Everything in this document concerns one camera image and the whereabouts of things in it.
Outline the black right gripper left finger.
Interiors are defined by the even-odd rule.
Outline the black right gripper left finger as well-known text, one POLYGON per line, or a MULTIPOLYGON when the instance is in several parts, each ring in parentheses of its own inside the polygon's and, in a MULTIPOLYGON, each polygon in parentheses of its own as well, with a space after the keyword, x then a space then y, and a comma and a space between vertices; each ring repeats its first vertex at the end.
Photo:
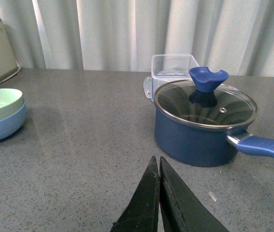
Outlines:
POLYGON ((156 232, 159 219, 160 176, 153 156, 122 215, 112 232, 156 232))

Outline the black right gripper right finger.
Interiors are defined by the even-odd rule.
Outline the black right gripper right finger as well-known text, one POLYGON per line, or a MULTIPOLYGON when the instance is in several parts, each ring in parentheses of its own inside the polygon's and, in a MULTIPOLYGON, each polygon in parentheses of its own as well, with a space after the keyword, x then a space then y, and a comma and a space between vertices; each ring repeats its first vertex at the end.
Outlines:
POLYGON ((160 158, 160 207, 166 232, 226 232, 168 161, 160 158))

